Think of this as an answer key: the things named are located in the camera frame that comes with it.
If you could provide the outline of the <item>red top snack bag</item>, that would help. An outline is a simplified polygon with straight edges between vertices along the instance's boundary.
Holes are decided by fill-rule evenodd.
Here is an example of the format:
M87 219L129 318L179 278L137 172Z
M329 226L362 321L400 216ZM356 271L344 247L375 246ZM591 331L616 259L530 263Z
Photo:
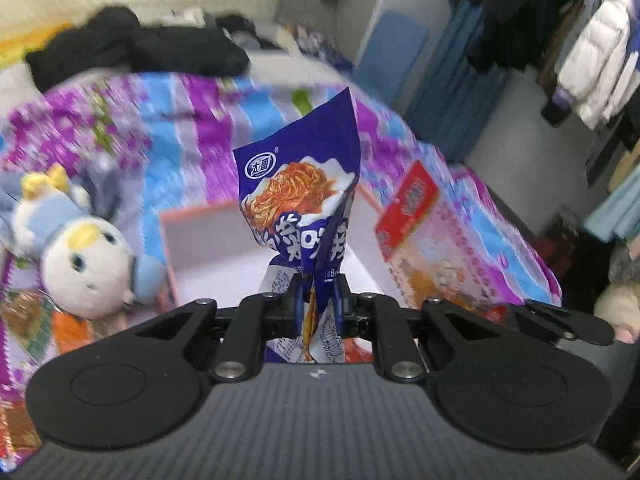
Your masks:
M375 235L407 307L419 310L424 300L448 300L506 325L508 295L422 162L407 172L378 219Z

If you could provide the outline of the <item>blue noodle snack bag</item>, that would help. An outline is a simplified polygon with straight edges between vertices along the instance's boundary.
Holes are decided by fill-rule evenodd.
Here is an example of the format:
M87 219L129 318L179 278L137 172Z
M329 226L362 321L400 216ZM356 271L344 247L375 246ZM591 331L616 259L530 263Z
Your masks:
M349 90L268 138L235 148L239 207L259 245L276 252L277 271L303 279L303 328L278 338L288 362L341 363L334 278L346 252L361 150Z

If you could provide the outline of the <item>orange barcode snack bag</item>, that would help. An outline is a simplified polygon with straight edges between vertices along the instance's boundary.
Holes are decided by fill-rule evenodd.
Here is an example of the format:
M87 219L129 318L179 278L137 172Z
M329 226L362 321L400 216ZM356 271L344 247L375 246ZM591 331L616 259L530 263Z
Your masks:
M126 327L126 318L114 314L102 320L84 320L73 315L55 311L53 313L53 340L58 354L64 354L88 346L100 339L112 336Z

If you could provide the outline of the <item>green brown snack packet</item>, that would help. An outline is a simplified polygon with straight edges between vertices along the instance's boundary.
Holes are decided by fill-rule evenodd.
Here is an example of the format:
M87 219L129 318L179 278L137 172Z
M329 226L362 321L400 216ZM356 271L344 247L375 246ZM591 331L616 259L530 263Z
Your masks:
M40 290L9 290L1 301L1 318L12 337L37 363L46 357L52 338L54 305Z

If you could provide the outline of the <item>orange snack packet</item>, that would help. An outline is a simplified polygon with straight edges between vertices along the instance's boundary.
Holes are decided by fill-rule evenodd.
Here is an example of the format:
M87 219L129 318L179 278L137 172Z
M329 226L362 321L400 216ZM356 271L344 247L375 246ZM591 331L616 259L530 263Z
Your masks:
M41 445L24 402L1 402L1 456L32 452Z

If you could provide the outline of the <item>white blue plush toy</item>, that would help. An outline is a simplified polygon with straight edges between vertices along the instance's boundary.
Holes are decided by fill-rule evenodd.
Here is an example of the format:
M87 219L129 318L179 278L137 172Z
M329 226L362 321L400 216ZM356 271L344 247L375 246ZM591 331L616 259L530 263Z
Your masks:
M76 318L105 318L124 307L152 304L166 266L138 255L125 235L93 213L93 197L65 169L1 174L1 243L39 264L44 291Z

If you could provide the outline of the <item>colourful striped floral bedspread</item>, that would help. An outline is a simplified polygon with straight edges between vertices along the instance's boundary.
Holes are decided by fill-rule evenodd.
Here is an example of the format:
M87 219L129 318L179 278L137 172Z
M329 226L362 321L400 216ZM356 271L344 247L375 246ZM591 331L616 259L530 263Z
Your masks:
M1 165L76 174L100 153L115 156L128 190L118 223L134 246L163 252L160 213L222 204L238 194L233 149L260 140L337 95L247 78L176 74L115 76L72 84L1 119ZM557 304L561 289L474 172L448 165L402 119L360 91L352 102L362 147L361 182L388 204L420 160L454 202L489 284L512 299ZM216 392L203 413L167 439L89 456L46 445L20 479L480 479L552 478L560 456L510 454L448 425L424 394L387 385L369 365L322 377L268 367L254 384Z

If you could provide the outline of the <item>blue curtain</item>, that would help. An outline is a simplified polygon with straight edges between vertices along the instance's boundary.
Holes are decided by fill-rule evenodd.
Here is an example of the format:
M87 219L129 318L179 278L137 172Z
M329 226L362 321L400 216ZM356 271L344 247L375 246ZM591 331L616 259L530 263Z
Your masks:
M496 66L481 74L466 58L483 22L480 6L457 3L405 112L416 138L437 146L448 162L463 162L473 151L508 79Z

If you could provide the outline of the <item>hanging white puffer jacket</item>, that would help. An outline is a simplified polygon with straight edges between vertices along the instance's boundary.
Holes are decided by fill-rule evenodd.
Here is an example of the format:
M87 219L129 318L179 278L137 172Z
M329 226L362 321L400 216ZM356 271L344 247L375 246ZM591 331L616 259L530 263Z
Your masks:
M639 0L602 0L580 32L541 116L576 114L589 129L616 116L639 89Z

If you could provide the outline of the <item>black clothes pile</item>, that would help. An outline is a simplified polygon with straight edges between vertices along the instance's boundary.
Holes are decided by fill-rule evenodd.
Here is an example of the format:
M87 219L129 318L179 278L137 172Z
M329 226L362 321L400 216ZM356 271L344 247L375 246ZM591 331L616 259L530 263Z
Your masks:
M27 53L25 62L42 93L96 68L224 78L241 76L250 66L246 52L219 28L144 26L126 6L99 10L85 25Z

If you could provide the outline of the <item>hanging black jacket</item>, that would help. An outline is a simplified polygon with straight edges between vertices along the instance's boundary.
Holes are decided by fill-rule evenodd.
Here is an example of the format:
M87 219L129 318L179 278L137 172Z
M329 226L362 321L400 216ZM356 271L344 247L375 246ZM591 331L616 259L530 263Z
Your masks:
M525 70L537 64L569 2L484 0L483 29L466 50L466 59L481 74L494 66Z

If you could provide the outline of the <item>yellow pillow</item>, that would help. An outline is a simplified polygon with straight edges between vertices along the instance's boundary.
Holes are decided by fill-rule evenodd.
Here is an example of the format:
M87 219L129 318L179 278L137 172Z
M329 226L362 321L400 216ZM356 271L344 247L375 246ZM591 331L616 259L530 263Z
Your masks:
M2 39L0 42L0 68L14 65L32 51L41 50L59 32L73 27L72 22L62 22L40 27L26 34Z

